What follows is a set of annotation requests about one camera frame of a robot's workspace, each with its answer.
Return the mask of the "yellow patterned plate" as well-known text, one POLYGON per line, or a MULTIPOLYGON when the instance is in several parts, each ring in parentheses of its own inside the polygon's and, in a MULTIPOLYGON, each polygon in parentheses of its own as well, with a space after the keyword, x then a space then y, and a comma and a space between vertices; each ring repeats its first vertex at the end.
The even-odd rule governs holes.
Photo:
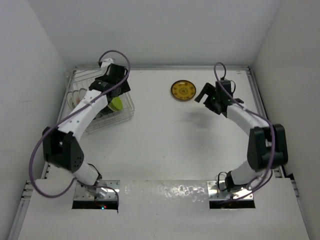
POLYGON ((196 95, 196 86, 188 80, 177 80, 170 88, 172 97, 180 102, 187 102, 196 95))

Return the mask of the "lime green plate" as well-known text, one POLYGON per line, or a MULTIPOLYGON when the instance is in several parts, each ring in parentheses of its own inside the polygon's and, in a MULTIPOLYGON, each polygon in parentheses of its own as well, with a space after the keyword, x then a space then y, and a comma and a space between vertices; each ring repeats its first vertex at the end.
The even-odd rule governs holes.
POLYGON ((119 96, 114 97, 107 107, 113 112, 122 111, 124 108, 123 102, 119 96))

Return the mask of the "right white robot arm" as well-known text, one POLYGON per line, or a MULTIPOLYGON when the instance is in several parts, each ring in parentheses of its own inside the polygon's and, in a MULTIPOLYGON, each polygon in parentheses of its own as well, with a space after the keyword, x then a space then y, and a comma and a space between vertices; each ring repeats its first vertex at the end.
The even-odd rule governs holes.
POLYGON ((194 99, 197 103, 207 95, 204 106, 212 112, 224 115, 236 123, 248 135, 246 160, 229 171, 224 179, 228 192, 246 187, 261 174, 288 163, 285 128, 281 124, 269 125, 265 119, 249 113, 244 102, 234 103, 232 81, 222 79, 215 86, 206 83, 194 99))

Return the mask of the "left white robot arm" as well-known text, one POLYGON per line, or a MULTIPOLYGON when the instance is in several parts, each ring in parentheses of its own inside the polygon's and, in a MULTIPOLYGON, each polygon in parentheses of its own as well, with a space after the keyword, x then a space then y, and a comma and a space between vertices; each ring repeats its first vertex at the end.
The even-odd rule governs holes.
POLYGON ((127 74, 126 67, 108 64, 105 73, 94 79, 84 97, 68 115, 69 119, 60 123, 50 133, 46 133, 49 128, 43 131, 44 160, 70 172, 89 188, 96 186, 102 177, 85 160, 80 139, 91 122, 108 108, 113 99, 130 91, 127 81, 115 87, 127 74))

